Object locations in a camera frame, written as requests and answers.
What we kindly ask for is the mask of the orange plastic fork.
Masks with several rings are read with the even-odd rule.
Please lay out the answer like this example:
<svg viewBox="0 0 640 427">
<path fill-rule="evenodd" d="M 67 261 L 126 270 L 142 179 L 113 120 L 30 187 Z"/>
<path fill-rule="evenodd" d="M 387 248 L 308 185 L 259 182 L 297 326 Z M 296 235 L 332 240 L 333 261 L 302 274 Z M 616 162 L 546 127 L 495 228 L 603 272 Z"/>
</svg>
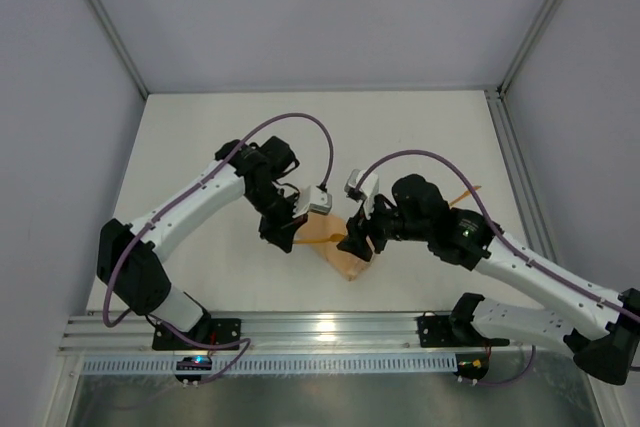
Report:
<svg viewBox="0 0 640 427">
<path fill-rule="evenodd" d="M 473 185 L 470 189 L 465 190 L 461 195 L 459 195 L 455 199 L 450 200 L 448 202 L 448 205 L 450 207 L 454 207 L 455 205 L 459 204 L 460 202 L 462 202 L 466 198 L 471 197 L 473 193 L 477 192 L 481 188 L 482 188 L 481 185 Z"/>
</svg>

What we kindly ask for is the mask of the peach satin napkin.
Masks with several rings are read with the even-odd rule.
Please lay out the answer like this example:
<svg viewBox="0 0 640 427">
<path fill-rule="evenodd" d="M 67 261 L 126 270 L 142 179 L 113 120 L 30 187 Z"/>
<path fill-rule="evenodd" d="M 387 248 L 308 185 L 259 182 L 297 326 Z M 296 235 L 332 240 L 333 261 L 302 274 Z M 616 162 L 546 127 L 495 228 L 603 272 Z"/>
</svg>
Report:
<svg viewBox="0 0 640 427">
<path fill-rule="evenodd" d="M 342 217 L 334 214 L 320 215 L 309 213 L 306 223 L 297 230 L 295 239 L 306 236 L 325 236 L 332 233 L 347 235 L 346 221 Z M 296 246 L 311 248 L 347 281 L 355 280 L 373 263 L 374 258 L 370 261 L 364 261 L 350 253 L 339 250 L 337 245 L 338 243 L 327 243 Z"/>
</svg>

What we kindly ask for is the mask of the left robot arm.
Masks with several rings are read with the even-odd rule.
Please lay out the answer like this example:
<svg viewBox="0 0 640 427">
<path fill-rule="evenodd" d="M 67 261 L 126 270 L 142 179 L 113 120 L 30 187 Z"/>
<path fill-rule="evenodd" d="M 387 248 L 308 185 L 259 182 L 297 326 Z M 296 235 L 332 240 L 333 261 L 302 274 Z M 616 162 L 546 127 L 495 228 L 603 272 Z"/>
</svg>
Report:
<svg viewBox="0 0 640 427">
<path fill-rule="evenodd" d="M 199 335 L 207 314 L 189 295 L 172 285 L 163 262 L 207 219 L 244 197 L 261 215 L 260 238 L 285 253 L 293 248 L 296 231 L 306 222 L 295 212 L 296 194 L 276 186 L 299 166 L 290 146 L 278 137 L 264 144 L 240 147 L 230 161 L 223 159 L 237 146 L 225 144 L 209 165 L 218 172 L 212 179 L 202 173 L 192 186 L 165 204 L 130 223 L 117 219 L 101 229 L 96 274 L 112 293 L 138 316 L 154 317 L 189 335 Z"/>
</svg>

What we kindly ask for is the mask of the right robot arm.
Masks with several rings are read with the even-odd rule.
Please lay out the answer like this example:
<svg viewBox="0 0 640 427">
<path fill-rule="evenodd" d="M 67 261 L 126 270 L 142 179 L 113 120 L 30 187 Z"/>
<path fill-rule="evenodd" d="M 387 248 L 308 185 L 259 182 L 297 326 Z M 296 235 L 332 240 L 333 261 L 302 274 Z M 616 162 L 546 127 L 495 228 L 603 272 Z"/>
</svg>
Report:
<svg viewBox="0 0 640 427">
<path fill-rule="evenodd" d="M 392 196 L 375 174 L 351 173 L 345 192 L 359 208 L 338 248 L 368 261 L 390 241 L 423 242 L 442 262 L 503 282 L 539 303 L 523 308 L 465 293 L 448 317 L 468 346 L 520 341 L 569 357 L 610 385 L 626 383 L 639 346 L 639 292 L 584 280 L 540 256 L 478 212 L 445 201 L 422 176 L 397 180 Z"/>
</svg>

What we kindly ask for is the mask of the orange plastic knife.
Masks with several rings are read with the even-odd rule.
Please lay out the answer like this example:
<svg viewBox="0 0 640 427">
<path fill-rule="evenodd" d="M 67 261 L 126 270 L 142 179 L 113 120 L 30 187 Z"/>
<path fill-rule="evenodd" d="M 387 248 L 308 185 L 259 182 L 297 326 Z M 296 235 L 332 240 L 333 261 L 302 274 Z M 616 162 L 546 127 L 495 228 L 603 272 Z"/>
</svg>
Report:
<svg viewBox="0 0 640 427">
<path fill-rule="evenodd" d="M 342 233 L 332 233 L 325 236 L 306 236 L 299 237 L 293 241 L 294 245 L 318 245 L 327 243 L 340 243 L 345 239 L 346 235 Z"/>
</svg>

